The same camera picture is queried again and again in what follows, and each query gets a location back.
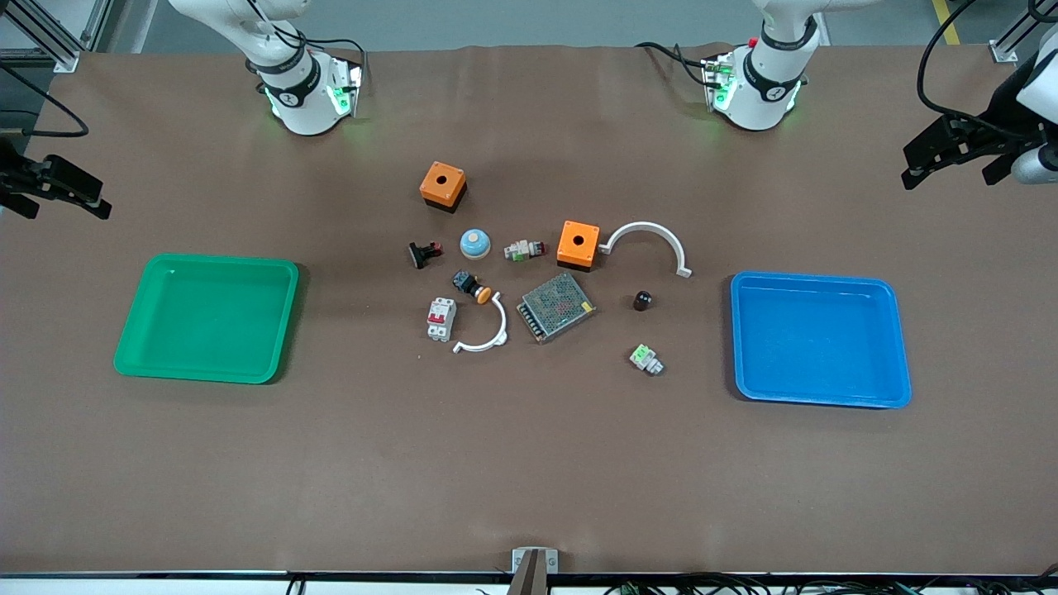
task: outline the orange box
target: orange box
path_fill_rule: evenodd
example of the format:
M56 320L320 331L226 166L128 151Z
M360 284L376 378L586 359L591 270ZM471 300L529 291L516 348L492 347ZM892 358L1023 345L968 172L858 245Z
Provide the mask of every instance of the orange box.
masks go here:
M599 248L599 228L577 221L562 226L562 237L555 256L560 267L588 272Z
M435 161L419 186L426 204L441 211L455 213L459 201L467 194L467 176L462 169Z

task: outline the blue round cap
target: blue round cap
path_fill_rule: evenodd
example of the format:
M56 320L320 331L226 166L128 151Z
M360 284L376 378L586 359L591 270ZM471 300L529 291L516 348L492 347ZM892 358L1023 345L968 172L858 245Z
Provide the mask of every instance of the blue round cap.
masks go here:
M459 239L459 250L471 260L484 258L490 248L492 244L489 241L489 234L481 230L467 230Z

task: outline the brown table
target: brown table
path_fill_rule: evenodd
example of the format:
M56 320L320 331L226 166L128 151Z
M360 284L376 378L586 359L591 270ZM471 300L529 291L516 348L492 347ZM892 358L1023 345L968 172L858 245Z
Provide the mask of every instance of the brown table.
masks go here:
M320 138L268 114L240 56L85 56L53 89L91 134L30 154L99 176L113 217L0 219L0 569L489 570L546 544L578 572L1041 570L1058 548L1058 200L987 187L977 165L902 190L900 147L934 118L918 55L822 50L789 119L747 133L641 50L379 54L362 118ZM1008 72L942 48L931 92L980 109ZM418 197L434 160L469 174L454 216ZM667 224L694 276L637 234L577 273L600 313L549 345L513 315L486 354L425 338L458 268L509 314L560 271L471 265L463 230L498 252L553 245L566 218ZM413 240L454 253L416 271ZM114 372L166 251L304 268L276 382ZM725 295L745 269L890 282L911 404L740 398ZM457 337L490 338L495 309L461 304ZM639 342L664 376L630 365Z

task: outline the blue tray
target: blue tray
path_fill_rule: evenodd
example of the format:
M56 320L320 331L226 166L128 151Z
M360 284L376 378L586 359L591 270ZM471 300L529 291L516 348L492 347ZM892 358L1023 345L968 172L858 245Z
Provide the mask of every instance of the blue tray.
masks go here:
M734 377L750 399L897 409L911 400L883 281L746 271L731 281Z

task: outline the white curved handle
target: white curved handle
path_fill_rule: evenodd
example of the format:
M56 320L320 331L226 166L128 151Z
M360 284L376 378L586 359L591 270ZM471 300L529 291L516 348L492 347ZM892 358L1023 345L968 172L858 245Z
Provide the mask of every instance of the white curved handle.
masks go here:
M499 292L492 294L492 303L496 305L499 309L499 331L496 336L492 338L488 343L481 343L480 345L468 345L466 343L456 343L455 347L452 347L453 354L458 354L460 350L480 353L488 351L489 349L495 347L496 345L503 345L507 342L507 311L504 310L504 305L499 303Z
M628 232L652 232L665 238L669 241L669 246L672 246L673 251L676 252L676 274L681 277L691 276L691 269L688 269L686 266L687 255L683 254L683 245L679 242L679 238L676 237L676 234L669 231L669 228L650 221L634 221L621 226L609 236L606 244L599 245L599 253L609 254L614 250L614 245L617 244L617 240L621 239L621 236Z

